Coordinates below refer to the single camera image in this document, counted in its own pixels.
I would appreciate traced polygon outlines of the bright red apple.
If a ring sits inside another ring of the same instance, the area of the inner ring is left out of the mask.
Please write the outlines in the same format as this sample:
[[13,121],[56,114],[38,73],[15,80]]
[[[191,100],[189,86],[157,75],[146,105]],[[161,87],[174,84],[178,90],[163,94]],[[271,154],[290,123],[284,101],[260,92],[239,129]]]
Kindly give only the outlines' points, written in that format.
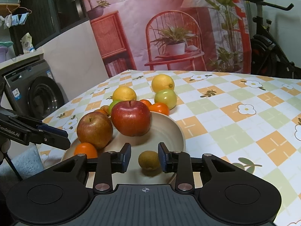
[[151,112],[140,101],[122,101],[111,110],[114,127],[129,137],[143,136],[151,127]]

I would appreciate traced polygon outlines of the white detergent bag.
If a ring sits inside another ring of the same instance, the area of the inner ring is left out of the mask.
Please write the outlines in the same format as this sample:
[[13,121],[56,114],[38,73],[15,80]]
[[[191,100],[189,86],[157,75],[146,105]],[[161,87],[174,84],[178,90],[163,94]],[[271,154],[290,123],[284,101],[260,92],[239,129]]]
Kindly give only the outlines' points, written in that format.
[[29,33],[26,33],[20,40],[22,51],[24,54],[34,52],[35,49],[32,45],[32,36]]

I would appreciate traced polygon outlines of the yellow-green apple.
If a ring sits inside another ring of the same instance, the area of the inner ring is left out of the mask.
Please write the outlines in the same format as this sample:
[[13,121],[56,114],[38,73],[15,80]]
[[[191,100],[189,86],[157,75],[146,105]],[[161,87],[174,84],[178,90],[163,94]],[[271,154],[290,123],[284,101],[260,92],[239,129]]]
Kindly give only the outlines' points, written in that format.
[[156,93],[154,100],[155,103],[165,104],[171,110],[176,106],[177,95],[172,89],[163,89]]

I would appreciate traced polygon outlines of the black exercise bike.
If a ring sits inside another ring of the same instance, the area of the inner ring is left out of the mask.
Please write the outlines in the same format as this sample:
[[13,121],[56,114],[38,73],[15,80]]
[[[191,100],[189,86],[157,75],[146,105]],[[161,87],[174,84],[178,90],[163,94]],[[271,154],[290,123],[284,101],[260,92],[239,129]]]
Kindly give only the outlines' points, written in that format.
[[270,76],[276,78],[300,79],[300,68],[294,62],[289,61],[280,45],[270,34],[272,21],[267,20],[267,26],[263,24],[263,7],[269,6],[283,11],[290,11],[294,5],[287,7],[268,3],[265,0],[244,0],[254,3],[257,7],[257,16],[252,18],[256,24],[256,33],[251,39],[252,61],[251,74]]

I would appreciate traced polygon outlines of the bright green apple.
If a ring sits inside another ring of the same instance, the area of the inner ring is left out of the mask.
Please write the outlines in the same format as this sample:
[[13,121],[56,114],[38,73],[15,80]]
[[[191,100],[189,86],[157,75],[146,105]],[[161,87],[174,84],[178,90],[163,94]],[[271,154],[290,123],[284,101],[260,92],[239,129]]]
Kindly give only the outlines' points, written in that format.
[[117,100],[114,100],[112,103],[110,103],[110,105],[109,105],[109,115],[110,115],[110,116],[111,116],[111,112],[112,112],[113,107],[114,107],[117,103],[120,103],[120,102],[122,102],[122,100],[117,99]]

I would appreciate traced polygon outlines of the small brown kiwi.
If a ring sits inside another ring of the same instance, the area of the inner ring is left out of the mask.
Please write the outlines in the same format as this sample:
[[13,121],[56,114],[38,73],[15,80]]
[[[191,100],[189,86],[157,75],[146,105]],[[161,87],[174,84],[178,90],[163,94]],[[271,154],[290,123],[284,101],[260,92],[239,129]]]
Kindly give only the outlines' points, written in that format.
[[147,171],[157,170],[160,167],[158,153],[151,150],[142,152],[138,157],[138,163],[142,169]]

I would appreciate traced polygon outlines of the dull red-brown apple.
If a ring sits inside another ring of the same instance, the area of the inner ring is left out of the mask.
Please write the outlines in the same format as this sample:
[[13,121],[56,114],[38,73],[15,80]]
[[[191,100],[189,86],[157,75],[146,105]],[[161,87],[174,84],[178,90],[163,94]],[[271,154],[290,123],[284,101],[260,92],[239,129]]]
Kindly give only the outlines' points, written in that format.
[[100,150],[111,141],[113,126],[107,115],[97,111],[90,112],[79,121],[77,136],[81,143],[90,143]]

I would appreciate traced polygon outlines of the floral checkered tablecloth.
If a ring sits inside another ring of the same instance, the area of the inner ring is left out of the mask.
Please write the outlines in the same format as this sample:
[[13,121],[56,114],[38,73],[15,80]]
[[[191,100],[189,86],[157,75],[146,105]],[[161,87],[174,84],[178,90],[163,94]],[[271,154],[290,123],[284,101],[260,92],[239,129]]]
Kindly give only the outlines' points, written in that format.
[[170,117],[194,157],[212,153],[275,185],[275,223],[300,225],[300,80],[240,73],[167,71]]

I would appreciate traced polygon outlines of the pink printed backdrop cloth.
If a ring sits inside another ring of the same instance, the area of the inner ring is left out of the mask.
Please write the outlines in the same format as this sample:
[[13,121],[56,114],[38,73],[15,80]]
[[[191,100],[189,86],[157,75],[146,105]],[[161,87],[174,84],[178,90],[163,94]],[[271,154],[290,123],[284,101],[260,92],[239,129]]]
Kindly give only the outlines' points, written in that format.
[[127,69],[250,73],[243,0],[83,0],[109,76]]

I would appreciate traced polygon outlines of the hanging laundry rack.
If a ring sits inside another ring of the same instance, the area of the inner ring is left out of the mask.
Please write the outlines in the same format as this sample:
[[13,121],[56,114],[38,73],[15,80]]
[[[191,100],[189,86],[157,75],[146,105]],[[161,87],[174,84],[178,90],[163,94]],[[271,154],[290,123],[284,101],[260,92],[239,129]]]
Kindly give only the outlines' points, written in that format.
[[14,26],[23,26],[32,10],[18,3],[1,2],[1,27],[8,29]]

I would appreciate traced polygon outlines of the grey washing machine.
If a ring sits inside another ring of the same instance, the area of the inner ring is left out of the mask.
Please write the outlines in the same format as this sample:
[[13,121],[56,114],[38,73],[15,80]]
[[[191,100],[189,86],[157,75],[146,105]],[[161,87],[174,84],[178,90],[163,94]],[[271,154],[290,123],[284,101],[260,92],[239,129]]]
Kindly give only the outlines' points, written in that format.
[[5,81],[1,106],[19,114],[43,120],[68,101],[43,53],[1,63],[1,80]]

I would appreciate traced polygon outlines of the dark window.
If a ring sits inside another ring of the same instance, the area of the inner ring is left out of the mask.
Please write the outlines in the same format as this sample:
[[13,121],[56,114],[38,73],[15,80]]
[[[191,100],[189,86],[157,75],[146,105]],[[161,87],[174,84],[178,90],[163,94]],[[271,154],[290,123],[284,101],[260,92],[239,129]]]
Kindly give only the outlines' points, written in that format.
[[28,13],[24,25],[9,29],[15,54],[22,54],[21,38],[29,33],[35,49],[88,20],[82,0],[20,0],[14,14]]

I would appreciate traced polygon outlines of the orange mandarin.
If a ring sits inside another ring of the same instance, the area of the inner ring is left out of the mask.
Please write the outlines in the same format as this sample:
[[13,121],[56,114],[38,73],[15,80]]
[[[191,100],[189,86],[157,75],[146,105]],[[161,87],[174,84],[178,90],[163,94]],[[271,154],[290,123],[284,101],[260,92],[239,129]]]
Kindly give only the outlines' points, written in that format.
[[151,102],[147,99],[141,99],[140,100],[142,103],[144,103],[147,107],[150,107],[151,106]]
[[149,110],[169,116],[169,108],[164,103],[154,103],[149,106]]
[[95,110],[96,112],[103,113],[106,116],[110,116],[109,114],[109,106],[108,105],[103,105],[99,109]]
[[93,159],[98,157],[97,149],[91,143],[80,143],[76,146],[74,150],[74,155],[86,154],[88,159]]

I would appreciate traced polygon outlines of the yellow lemon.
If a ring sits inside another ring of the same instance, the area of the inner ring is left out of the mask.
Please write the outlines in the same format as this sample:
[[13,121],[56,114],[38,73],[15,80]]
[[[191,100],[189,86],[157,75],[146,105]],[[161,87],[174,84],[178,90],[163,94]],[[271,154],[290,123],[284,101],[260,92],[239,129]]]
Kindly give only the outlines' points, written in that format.
[[164,89],[174,90],[175,84],[172,77],[165,74],[159,74],[153,78],[151,87],[153,91],[157,93]]
[[127,86],[120,86],[118,87],[112,94],[112,99],[114,101],[121,100],[121,101],[132,101],[137,99],[136,92]]

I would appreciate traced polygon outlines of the beige ceramic bowl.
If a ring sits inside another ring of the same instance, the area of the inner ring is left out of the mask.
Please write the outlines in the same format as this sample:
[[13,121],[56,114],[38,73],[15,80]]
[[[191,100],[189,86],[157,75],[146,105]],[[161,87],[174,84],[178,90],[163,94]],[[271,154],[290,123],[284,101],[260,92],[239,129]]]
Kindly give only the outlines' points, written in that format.
[[113,129],[113,138],[110,143],[98,151],[119,152],[125,143],[131,144],[131,159],[126,173],[115,173],[112,175],[113,187],[117,184],[170,184],[176,175],[164,173],[161,169],[145,171],[138,164],[139,155],[146,151],[158,151],[158,144],[163,142],[170,151],[185,151],[185,137],[178,124],[170,117],[157,112],[151,113],[150,130],[140,137],[128,137]]

